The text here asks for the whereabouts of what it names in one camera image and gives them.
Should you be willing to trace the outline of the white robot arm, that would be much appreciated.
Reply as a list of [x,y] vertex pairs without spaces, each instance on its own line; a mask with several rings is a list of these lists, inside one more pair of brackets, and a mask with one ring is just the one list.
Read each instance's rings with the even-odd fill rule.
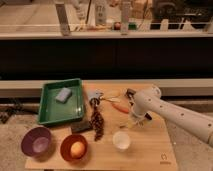
[[213,117],[162,100],[157,86],[138,91],[128,89],[127,94],[133,100],[130,116],[135,122],[148,112],[155,112],[213,147]]

